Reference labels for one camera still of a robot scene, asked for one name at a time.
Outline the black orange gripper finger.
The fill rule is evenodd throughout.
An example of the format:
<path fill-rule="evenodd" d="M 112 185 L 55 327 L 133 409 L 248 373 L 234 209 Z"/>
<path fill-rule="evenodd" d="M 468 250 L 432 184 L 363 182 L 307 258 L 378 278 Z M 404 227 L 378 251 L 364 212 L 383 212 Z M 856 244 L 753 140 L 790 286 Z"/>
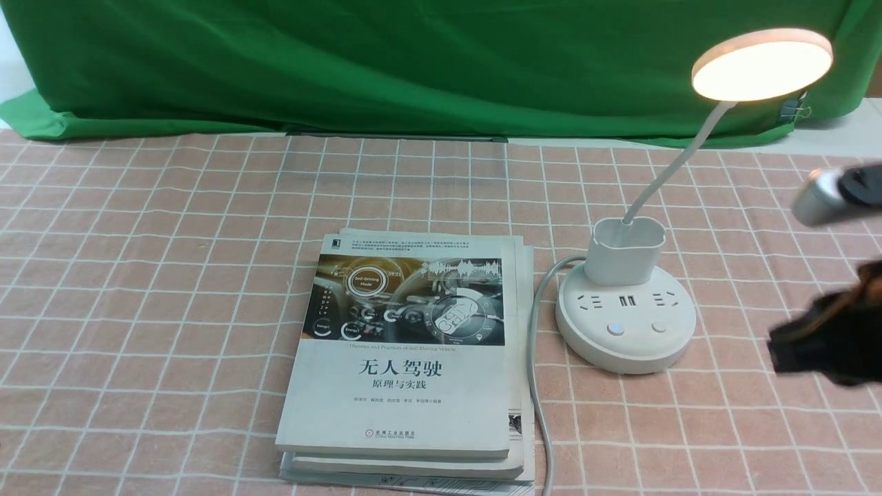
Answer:
<path fill-rule="evenodd" d="M 857 283 L 826 293 L 770 330 L 776 375 L 819 373 L 837 386 L 881 382 L 881 263 L 857 269 Z"/>

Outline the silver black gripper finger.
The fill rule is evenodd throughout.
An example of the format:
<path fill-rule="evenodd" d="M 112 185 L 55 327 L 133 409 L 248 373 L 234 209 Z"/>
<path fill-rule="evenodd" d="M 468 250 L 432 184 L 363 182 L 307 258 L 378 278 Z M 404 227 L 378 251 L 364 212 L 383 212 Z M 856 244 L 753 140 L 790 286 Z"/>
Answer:
<path fill-rule="evenodd" d="M 881 214 L 881 164 L 817 169 L 791 206 L 806 227 L 856 222 Z"/>

